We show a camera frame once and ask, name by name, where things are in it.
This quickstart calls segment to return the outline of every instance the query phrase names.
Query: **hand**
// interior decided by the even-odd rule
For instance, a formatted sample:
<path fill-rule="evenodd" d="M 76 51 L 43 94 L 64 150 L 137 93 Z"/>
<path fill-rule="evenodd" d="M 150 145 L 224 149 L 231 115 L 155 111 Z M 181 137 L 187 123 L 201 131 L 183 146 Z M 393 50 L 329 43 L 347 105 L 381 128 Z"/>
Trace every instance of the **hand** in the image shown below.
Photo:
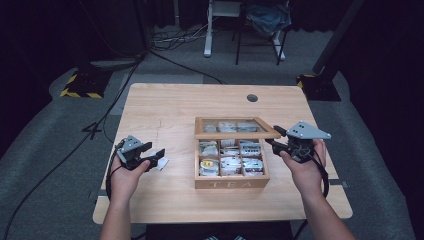
<path fill-rule="evenodd" d="M 127 204 L 130 201 L 131 196 L 134 194 L 138 186 L 140 176 L 146 171 L 150 165 L 150 161 L 146 160 L 142 162 L 136 169 L 130 171 L 124 167 L 121 167 L 121 160 L 119 156 L 115 156 L 112 163 L 112 171 L 116 170 L 111 176 L 111 184 L 113 194 L 111 197 L 111 203 Z"/>
<path fill-rule="evenodd" d="M 318 153 L 319 158 L 321 159 L 322 165 L 325 167 L 326 148 L 324 141 L 314 139 L 313 144 L 315 151 Z M 294 184 L 296 185 L 300 194 L 304 196 L 312 196 L 315 194 L 322 196 L 322 177 L 314 162 L 308 161 L 300 164 L 293 160 L 292 157 L 285 151 L 281 151 L 280 156 L 283 158 L 287 167 L 292 172 Z M 318 161 L 318 156 L 316 153 L 314 153 L 314 158 Z"/>

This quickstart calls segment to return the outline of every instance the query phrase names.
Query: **table top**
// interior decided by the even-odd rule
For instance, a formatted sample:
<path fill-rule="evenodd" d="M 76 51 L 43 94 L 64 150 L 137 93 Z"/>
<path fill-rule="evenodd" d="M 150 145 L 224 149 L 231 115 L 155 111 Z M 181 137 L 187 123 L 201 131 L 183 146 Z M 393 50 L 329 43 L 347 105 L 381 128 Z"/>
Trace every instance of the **table top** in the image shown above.
<path fill-rule="evenodd" d="M 256 102 L 247 99 L 257 96 Z M 131 199 L 133 223 L 238 222 L 305 219 L 300 194 L 283 160 L 264 145 L 270 181 L 258 189 L 195 189 L 195 117 L 257 116 L 290 128 L 299 120 L 317 126 L 302 90 L 295 86 L 133 84 L 115 138 L 128 135 L 166 149 L 168 164 L 140 178 Z M 327 153 L 329 179 L 338 179 Z M 93 214 L 101 224 L 109 200 L 102 192 Z M 329 203 L 341 218 L 352 209 L 341 185 L 330 185 Z"/>

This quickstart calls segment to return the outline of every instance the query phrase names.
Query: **wooden box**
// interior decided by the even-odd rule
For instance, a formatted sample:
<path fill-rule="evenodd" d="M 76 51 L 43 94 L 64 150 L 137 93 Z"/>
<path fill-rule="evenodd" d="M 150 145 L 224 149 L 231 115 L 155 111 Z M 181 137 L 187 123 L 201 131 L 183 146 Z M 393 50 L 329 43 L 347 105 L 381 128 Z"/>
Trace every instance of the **wooden box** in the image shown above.
<path fill-rule="evenodd" d="M 196 117 L 195 124 L 196 189 L 266 186 L 263 139 L 280 138 L 277 131 L 258 117 Z"/>

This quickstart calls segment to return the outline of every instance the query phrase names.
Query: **black mat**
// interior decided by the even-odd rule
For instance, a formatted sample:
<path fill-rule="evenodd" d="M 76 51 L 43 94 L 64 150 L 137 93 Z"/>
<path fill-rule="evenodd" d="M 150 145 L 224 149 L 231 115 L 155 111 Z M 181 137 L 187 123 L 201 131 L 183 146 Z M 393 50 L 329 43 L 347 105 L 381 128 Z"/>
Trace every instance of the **black mat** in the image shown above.
<path fill-rule="evenodd" d="M 243 222 L 243 223 L 200 223 L 200 224 L 151 224 L 146 228 L 146 240 L 156 239 L 207 239 L 234 240 L 293 239 L 290 222 Z"/>

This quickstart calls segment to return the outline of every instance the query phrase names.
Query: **round hole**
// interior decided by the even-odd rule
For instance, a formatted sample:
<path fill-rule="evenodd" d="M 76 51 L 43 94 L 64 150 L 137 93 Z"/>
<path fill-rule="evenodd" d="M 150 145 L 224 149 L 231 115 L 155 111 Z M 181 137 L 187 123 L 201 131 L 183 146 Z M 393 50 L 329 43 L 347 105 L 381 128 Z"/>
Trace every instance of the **round hole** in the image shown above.
<path fill-rule="evenodd" d="M 249 102 L 256 102 L 258 101 L 258 96 L 256 96 L 255 94 L 249 94 L 247 95 L 247 100 Z"/>

